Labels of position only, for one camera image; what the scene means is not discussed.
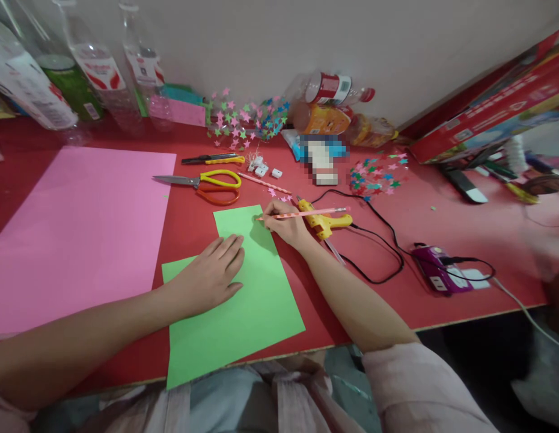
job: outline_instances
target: pink sleeve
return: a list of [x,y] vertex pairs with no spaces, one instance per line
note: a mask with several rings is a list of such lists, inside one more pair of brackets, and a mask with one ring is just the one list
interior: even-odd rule
[[23,412],[0,396],[0,433],[29,433],[29,422],[35,412]]
[[454,370],[418,343],[364,355],[386,433],[497,433]]

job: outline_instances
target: white wall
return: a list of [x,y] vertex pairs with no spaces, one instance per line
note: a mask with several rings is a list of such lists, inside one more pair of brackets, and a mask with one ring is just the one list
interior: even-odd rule
[[[34,0],[60,29],[51,0]],[[123,62],[115,0],[78,0]],[[139,0],[170,82],[236,99],[281,94],[320,67],[376,88],[396,125],[559,29],[559,0]]]

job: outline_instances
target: green bottle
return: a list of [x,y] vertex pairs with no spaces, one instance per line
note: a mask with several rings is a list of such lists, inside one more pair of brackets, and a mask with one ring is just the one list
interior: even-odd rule
[[103,109],[73,56],[47,25],[41,23],[29,4],[2,0],[0,19],[15,33],[35,58],[63,98],[82,121],[103,117]]

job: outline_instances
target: forearm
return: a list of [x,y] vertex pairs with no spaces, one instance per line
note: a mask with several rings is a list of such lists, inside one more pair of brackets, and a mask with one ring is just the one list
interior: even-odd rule
[[23,410],[64,396],[126,345],[176,320],[154,290],[50,322],[0,343],[0,395]]
[[299,248],[332,311],[362,352],[420,340],[374,290],[317,242]]

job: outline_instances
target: left hand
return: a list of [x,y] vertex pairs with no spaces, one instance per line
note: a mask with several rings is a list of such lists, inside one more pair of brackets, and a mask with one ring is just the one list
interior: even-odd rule
[[205,313],[223,304],[243,287],[232,283],[243,265],[243,236],[217,238],[173,280],[159,290],[166,294],[175,320]]

